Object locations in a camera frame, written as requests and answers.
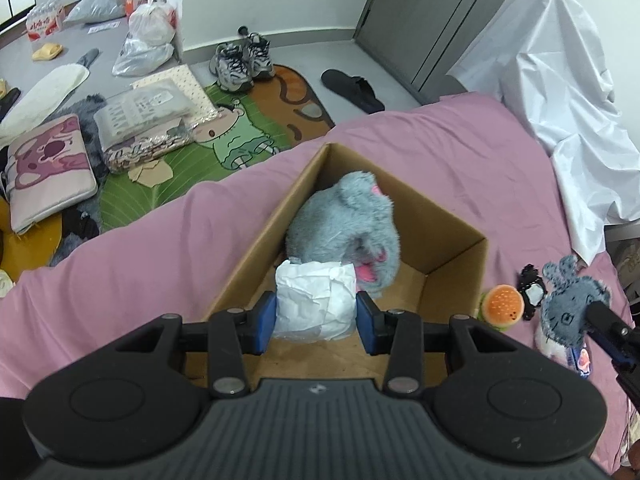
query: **gray plush toy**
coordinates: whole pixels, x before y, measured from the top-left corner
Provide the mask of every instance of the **gray plush toy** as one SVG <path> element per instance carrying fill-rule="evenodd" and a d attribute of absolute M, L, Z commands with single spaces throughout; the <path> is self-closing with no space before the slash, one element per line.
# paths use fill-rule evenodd
<path fill-rule="evenodd" d="M 378 295 L 396 277 L 400 241 L 393 203 L 371 173 L 354 171 L 314 193 L 287 232 L 287 256 L 307 262 L 352 263 L 358 286 Z"/>
<path fill-rule="evenodd" d="M 591 276 L 577 276 L 577 258 L 565 256 L 559 266 L 549 262 L 542 275 L 554 290 L 542 301 L 536 346 L 546 356 L 562 356 L 567 348 L 581 348 L 584 342 L 584 313 L 588 304 L 601 301 L 607 306 L 611 293 Z"/>

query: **pink bed sheet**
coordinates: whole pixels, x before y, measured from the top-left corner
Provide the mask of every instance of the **pink bed sheet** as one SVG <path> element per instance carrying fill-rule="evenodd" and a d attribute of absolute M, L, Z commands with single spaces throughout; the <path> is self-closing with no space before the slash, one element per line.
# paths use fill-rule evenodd
<path fill-rule="evenodd" d="M 411 112 L 383 112 L 336 126 L 221 182 L 203 182 L 132 225 L 76 249 L 53 269 L 25 272 L 0 300 L 0 396 L 24 397 L 47 374 L 166 312 L 200 320 L 287 189 L 323 142 L 373 160 L 483 232 L 484 285 L 515 283 L 571 251 L 551 163 L 506 108 L 463 94 Z M 612 291 L 630 322 L 606 253 L 585 271 Z M 510 331 L 531 345 L 536 321 Z M 626 397 L 593 343 L 591 380 L 609 412 L 594 459 L 618 464 Z"/>

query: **pair of sneakers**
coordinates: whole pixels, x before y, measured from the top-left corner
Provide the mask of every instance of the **pair of sneakers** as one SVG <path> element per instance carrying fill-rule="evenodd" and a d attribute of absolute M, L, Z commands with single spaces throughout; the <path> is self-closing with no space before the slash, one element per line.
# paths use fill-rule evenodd
<path fill-rule="evenodd" d="M 225 92 L 247 92 L 254 80 L 271 79 L 275 74 L 269 55 L 269 41 L 257 32 L 240 27 L 240 43 L 221 43 L 209 63 L 209 71 L 218 78 Z"/>

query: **green rug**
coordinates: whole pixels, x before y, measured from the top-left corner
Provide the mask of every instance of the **green rug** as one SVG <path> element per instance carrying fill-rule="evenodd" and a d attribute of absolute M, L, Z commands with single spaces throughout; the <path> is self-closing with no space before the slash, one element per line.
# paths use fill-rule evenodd
<path fill-rule="evenodd" d="M 198 182 L 222 180 L 302 140 L 327 133 L 333 123 L 308 83 L 289 68 L 276 68 L 273 81 L 257 84 L 257 89 L 246 95 L 229 95 L 217 86 L 205 88 L 213 103 L 226 105 L 231 112 L 229 116 L 236 114 L 232 116 L 237 119 L 232 122 L 233 130 L 229 130 L 230 134 L 233 131 L 229 143 L 218 142 L 214 146 L 214 140 L 199 139 L 203 141 L 201 144 L 190 144 L 168 153 L 162 160 L 171 167 L 173 177 L 151 188 L 133 182 L 127 173 L 110 174 L 100 196 L 102 232 L 136 221 L 184 195 Z M 296 98 L 292 98 L 292 92 L 297 93 Z M 271 117 L 286 122 L 281 124 Z"/>

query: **white logo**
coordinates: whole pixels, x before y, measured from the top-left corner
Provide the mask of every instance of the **white logo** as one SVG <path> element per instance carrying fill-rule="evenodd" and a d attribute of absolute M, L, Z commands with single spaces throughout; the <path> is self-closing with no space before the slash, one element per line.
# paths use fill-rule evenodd
<path fill-rule="evenodd" d="M 309 388 L 309 391 L 312 394 L 316 394 L 316 395 L 320 395 L 320 394 L 324 394 L 326 391 L 326 386 L 324 386 L 324 384 L 314 384 L 312 387 Z"/>

